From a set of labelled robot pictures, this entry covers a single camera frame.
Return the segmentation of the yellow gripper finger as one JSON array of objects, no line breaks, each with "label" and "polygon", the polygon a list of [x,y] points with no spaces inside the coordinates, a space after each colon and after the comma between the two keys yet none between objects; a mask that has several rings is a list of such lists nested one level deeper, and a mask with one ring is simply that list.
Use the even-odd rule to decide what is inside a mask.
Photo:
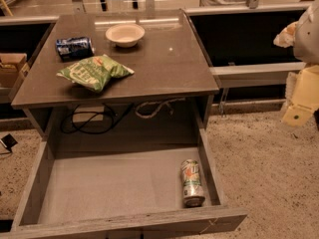
[{"label": "yellow gripper finger", "polygon": [[319,66],[306,67],[286,79],[286,101],[281,121],[290,126],[305,125],[319,110]]}]

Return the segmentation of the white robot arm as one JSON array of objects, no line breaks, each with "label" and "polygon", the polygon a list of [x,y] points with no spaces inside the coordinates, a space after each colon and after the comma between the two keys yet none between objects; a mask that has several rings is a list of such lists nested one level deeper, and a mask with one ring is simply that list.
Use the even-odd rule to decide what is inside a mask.
[{"label": "white robot arm", "polygon": [[273,44],[292,47],[294,57],[305,63],[298,74],[288,74],[281,118],[287,125],[303,126],[319,110],[319,0],[298,21],[286,26]]}]

